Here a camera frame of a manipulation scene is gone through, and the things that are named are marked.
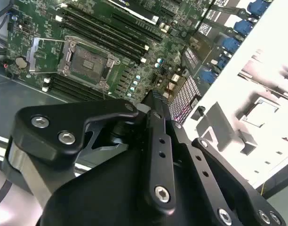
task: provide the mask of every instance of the black cable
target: black cable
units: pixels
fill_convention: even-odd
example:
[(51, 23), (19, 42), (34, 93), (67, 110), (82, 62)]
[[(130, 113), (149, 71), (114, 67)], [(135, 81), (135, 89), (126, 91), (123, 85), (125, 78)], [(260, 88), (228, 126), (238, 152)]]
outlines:
[(12, 9), (12, 6), (13, 6), (13, 5), (14, 5), (14, 0), (10, 0), (9, 4), (8, 4), (4, 9), (2, 9), (2, 10), (0, 11), (0, 17), (1, 17), (2, 15), (4, 15), (5, 13), (8, 13), (8, 11)]
[(7, 42), (4, 41), (3, 39), (0, 38), (0, 44), (2, 44), (3, 46), (7, 46)]
[(4, 26), (4, 24), (6, 23), (7, 16), (8, 16), (8, 15), (5, 15), (5, 16), (4, 16), (4, 19), (3, 19), (2, 23), (0, 24), (0, 30), (1, 30), (1, 28)]

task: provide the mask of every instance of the black memory slot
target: black memory slot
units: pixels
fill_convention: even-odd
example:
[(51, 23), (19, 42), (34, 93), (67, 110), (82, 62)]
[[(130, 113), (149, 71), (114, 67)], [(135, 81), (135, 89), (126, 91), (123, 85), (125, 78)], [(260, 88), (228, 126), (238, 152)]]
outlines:
[(74, 25), (70, 22), (65, 22), (64, 27), (67, 29), (70, 29), (71, 31), (73, 31), (75, 33), (78, 33), (78, 34), (88, 38), (89, 40), (92, 40), (92, 41), (94, 41), (100, 45), (103, 45), (103, 46), (105, 46), (105, 47), (107, 47), (107, 48), (109, 48), (109, 49), (111, 49), (117, 53), (120, 53), (131, 60), (134, 60), (138, 64), (140, 63), (140, 57), (139, 56), (136, 56), (132, 53), (129, 53), (128, 51), (126, 51), (124, 49), (120, 49), (116, 45), (114, 45), (114, 44), (112, 44), (106, 40), (103, 40), (103, 39), (97, 37), (96, 35), (89, 33), (88, 31), (86, 31), (84, 29), (80, 29), (80, 28), (76, 27), (76, 25)]
[(86, 27), (92, 28), (93, 30), (95, 30), (95, 32), (100, 33), (100, 34), (104, 35), (105, 37), (110, 37), (118, 43), (123, 43), (128, 47), (135, 48), (139, 52), (141, 52), (142, 54), (144, 54), (146, 52), (145, 47), (142, 47), (142, 46), (134, 43), (133, 41), (126, 39), (126, 38), (112, 32), (112, 31), (110, 31), (109, 29), (102, 27), (99, 24), (96, 24), (90, 20), (87, 20), (78, 14), (75, 14), (73, 12), (69, 12), (69, 13), (70, 13), (70, 15), (64, 16), (64, 18), (69, 19), (71, 22), (78, 21), (81, 24), (84, 23), (84, 24), (86, 24)]
[(74, 98), (74, 99), (79, 100), (79, 101), (93, 100), (93, 99), (91, 99), (85, 95), (80, 95), (80, 94), (73, 92), (72, 90), (70, 90), (66, 87), (60, 86), (58, 84), (53, 84), (51, 90), (53, 90), (54, 92), (57, 92), (57, 93), (64, 94), (65, 96), (69, 96), (69, 97)]
[(82, 11), (82, 9), (77, 8), (77, 7), (73, 6), (73, 5), (69, 4), (68, 7), (64, 8), (64, 10), (65, 10), (64, 12), (65, 12), (66, 15), (74, 14), (74, 11), (76, 11), (79, 16), (84, 17), (84, 18), (86, 18), (87, 20), (89, 20), (91, 22), (92, 21), (96, 21), (99, 24), (103, 25), (104, 29), (107, 29), (107, 30), (109, 30), (111, 32), (114, 32), (114, 33), (118, 34), (119, 36), (124, 37), (124, 38), (126, 38), (126, 39), (128, 39), (128, 40), (130, 40), (130, 41), (132, 41), (132, 42), (134, 42), (134, 43), (136, 43), (138, 45), (140, 45), (143, 48), (145, 48), (145, 45), (147, 45), (146, 42), (144, 42), (144, 41), (132, 36), (131, 34), (125, 32), (123, 30), (118, 29), (118, 27), (116, 27), (116, 26), (114, 26), (112, 24), (109, 24), (109, 23), (107, 23), (107, 22), (105, 22), (105, 21), (103, 21), (103, 20), (101, 20), (101, 19), (89, 14), (89, 13), (86, 13), (86, 12)]
[(84, 24), (81, 20), (73, 18), (71, 16), (66, 16), (65, 19), (70, 21), (70, 23), (78, 26), (79, 28), (83, 28), (83, 29), (87, 30), (88, 32), (91, 32), (91, 33), (97, 35), (100, 39), (107, 40), (107, 41), (113, 43), (114, 45), (121, 47), (121, 48), (123, 48), (129, 52), (134, 53), (134, 54), (138, 54), (139, 56), (144, 55), (144, 52), (145, 52), (144, 49), (139, 49), (139, 47), (136, 48), (136, 47), (130, 46), (127, 43), (125, 43), (124, 41), (120, 41), (120, 40), (114, 38), (113, 36), (110, 36), (107, 33), (104, 33), (103, 31), (94, 28), (90, 24)]
[[(66, 87), (70, 90), (72, 90), (73, 92), (77, 92), (81, 95), (84, 96), (88, 96), (92, 99), (103, 99), (103, 93), (96, 91), (90, 87), (84, 86), (80, 83), (75, 82), (74, 80), (68, 79), (66, 77), (63, 76), (56, 76), (53, 79), (53, 84), (58, 84), (61, 85), (63, 87)], [(106, 99), (112, 99), (112, 97), (105, 95)]]
[(175, 14), (171, 11), (169, 11), (168, 9), (162, 7), (161, 10), (160, 10), (160, 13), (164, 14), (164, 15), (167, 15), (169, 17), (174, 17)]
[(138, 32), (145, 34), (146, 36), (156, 40), (157, 42), (162, 41), (162, 38), (160, 36), (152, 33), (151, 31), (148, 31), (147, 29), (145, 29), (143, 27), (136, 25), (132, 21), (129, 21), (127, 18), (123, 18), (122, 16), (115, 14), (115, 13), (112, 15), (112, 17), (116, 20), (121, 21), (122, 23), (126, 24), (127, 26), (132, 27), (133, 29), (137, 30)]

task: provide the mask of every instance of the cable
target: cable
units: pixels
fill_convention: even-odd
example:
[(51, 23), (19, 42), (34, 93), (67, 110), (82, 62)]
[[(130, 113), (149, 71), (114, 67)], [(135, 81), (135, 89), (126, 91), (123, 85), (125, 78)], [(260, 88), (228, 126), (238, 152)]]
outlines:
[(12, 6), (13, 6), (13, 5), (14, 5), (14, 0), (10, 0), (9, 4), (8, 4), (4, 9), (2, 9), (2, 10), (0, 11), (0, 17), (1, 17), (2, 15), (4, 15), (5, 13), (8, 13), (8, 11), (12, 9)]
[(8, 15), (5, 15), (5, 16), (4, 16), (4, 19), (3, 19), (2, 23), (0, 24), (0, 30), (1, 30), (1, 28), (4, 26), (4, 24), (5, 24), (6, 20), (7, 20), (7, 16), (8, 16)]
[(7, 46), (7, 42), (4, 41), (3, 39), (0, 38), (0, 44), (2, 44), (3, 46)]
[(263, 183), (262, 188), (261, 188), (261, 193), (260, 193), (261, 195), (263, 194), (264, 185), (265, 185), (265, 182)]

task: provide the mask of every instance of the mounting hole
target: mounting hole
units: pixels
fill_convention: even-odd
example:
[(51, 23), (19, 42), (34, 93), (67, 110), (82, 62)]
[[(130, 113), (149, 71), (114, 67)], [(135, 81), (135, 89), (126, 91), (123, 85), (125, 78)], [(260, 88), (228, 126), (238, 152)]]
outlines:
[(163, 159), (166, 158), (166, 155), (163, 152), (159, 152), (159, 156), (162, 157)]
[(203, 171), (202, 174), (203, 174), (205, 177), (209, 177), (209, 174), (208, 174), (206, 171)]

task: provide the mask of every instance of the ram slot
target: ram slot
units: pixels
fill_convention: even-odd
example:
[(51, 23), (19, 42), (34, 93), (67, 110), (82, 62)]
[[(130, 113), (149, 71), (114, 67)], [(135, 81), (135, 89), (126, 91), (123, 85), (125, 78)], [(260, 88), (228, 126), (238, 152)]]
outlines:
[(132, 36), (130, 33), (120, 30), (118, 29), (118, 27), (109, 24), (89, 13), (86, 13), (84, 11), (82, 11), (82, 9), (77, 8), (73, 5), (68, 5), (68, 7), (63, 8), (64, 9), (64, 13), (66, 15), (72, 15), (72, 14), (76, 14), (75, 12), (77, 12), (77, 15), (79, 15), (80, 17), (83, 17), (91, 22), (95, 22), (96, 24), (99, 23), (100, 26), (102, 26), (104, 29), (109, 30), (110, 32), (113, 32), (127, 40), (130, 40), (131, 42), (141, 46), (142, 48), (145, 49), (145, 47), (148, 45), (146, 42), (142, 41), (141, 39), (138, 39), (137, 37)]
[(130, 46), (129, 44), (125, 43), (123, 40), (120, 41), (117, 38), (115, 38), (114, 36), (108, 35), (107, 33), (104, 33), (103, 31), (96, 29), (89, 24), (84, 24), (82, 21), (75, 19), (71, 16), (66, 16), (65, 20), (70, 21), (70, 23), (78, 26), (79, 28), (82, 28), (84, 30), (88, 30), (89, 32), (97, 35), (100, 39), (107, 40), (107, 41), (113, 43), (114, 45), (117, 45), (120, 48), (123, 48), (129, 52), (134, 53), (134, 54), (138, 54), (139, 57), (143, 56), (145, 53), (145, 49), (138, 49), (138, 47), (136, 48), (136, 47)]
[(96, 91), (60, 75), (57, 75), (53, 79), (52, 88), (63, 88), (63, 91), (70, 93), (71, 96), (75, 95), (79, 96), (79, 98), (83, 97), (83, 99), (90, 98), (92, 100), (102, 100), (104, 97), (105, 99), (112, 99), (112, 97), (108, 95), (104, 95), (103, 97), (102, 92)]
[(140, 63), (140, 56), (135, 55), (133, 53), (130, 53), (124, 49), (118, 48), (118, 46), (116, 46), (115, 44), (112, 44), (112, 43), (110, 43), (104, 39), (101, 39), (100, 37), (96, 36), (95, 34), (89, 33), (88, 31), (86, 31), (84, 29), (80, 29), (79, 27), (76, 27), (76, 25), (70, 23), (69, 21), (64, 23), (64, 27), (77, 33), (77, 34), (84, 36), (85, 38), (87, 38), (89, 40), (92, 40), (95, 43), (98, 43), (102, 46), (105, 46), (105, 47), (113, 50), (114, 52), (122, 54), (125, 57), (137, 62), (138, 64)]
[(140, 32), (142, 34), (145, 34), (146, 36), (148, 36), (151, 39), (154, 39), (157, 42), (161, 42), (163, 40), (162, 37), (158, 36), (157, 34), (152, 33), (151, 31), (145, 29), (144, 27), (138, 26), (134, 22), (132, 22), (132, 21), (128, 20), (127, 18), (124, 18), (124, 17), (122, 17), (116, 13), (114, 13), (112, 15), (112, 18), (119, 20), (120, 22), (126, 24), (127, 26), (137, 30), (138, 32)]

